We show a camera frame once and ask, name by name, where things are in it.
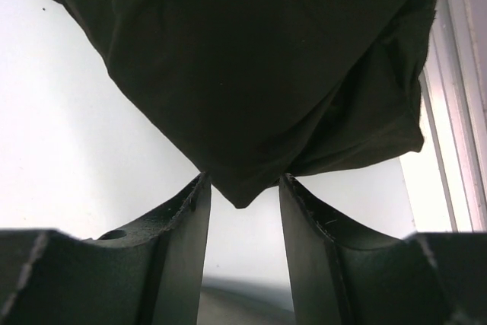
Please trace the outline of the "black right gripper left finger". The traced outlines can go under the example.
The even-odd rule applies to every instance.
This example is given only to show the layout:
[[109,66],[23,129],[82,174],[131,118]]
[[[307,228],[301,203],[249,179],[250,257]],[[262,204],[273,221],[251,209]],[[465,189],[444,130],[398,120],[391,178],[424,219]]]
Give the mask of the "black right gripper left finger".
[[1,322],[196,323],[210,205],[210,179],[200,174],[96,240],[53,229],[3,230]]

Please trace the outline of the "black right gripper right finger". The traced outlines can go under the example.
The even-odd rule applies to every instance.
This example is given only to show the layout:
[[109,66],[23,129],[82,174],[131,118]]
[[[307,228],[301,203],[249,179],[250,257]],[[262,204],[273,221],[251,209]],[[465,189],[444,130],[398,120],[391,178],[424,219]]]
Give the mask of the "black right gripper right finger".
[[486,235],[382,234],[293,176],[279,201],[299,324],[484,324]]

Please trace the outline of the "black t-shirt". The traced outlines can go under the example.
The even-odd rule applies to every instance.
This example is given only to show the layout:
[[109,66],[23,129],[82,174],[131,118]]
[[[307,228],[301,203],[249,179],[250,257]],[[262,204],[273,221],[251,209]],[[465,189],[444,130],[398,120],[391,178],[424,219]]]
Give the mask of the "black t-shirt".
[[53,0],[235,207],[422,149],[437,0]]

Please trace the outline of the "aluminium frame rail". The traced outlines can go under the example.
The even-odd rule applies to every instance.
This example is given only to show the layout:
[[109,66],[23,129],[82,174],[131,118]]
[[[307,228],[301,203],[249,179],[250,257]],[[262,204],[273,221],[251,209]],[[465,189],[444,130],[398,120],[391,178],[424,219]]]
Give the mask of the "aluminium frame rail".
[[486,230],[486,118],[469,0],[438,0],[423,91],[454,231]]

